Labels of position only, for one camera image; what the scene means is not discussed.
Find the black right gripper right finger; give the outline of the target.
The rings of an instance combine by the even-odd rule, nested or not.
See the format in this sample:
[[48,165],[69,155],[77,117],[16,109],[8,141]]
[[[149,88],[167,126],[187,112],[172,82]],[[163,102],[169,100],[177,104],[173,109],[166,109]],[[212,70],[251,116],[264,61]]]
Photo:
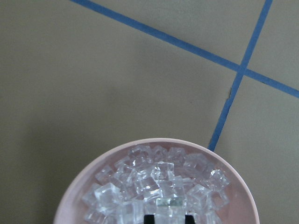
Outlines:
[[185,224],[195,224],[194,217],[192,215],[185,215]]

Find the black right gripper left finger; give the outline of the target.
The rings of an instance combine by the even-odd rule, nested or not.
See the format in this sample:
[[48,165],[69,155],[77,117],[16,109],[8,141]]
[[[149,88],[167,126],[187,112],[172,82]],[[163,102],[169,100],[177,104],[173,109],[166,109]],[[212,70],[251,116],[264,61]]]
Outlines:
[[144,216],[144,224],[155,224],[154,215],[145,215]]

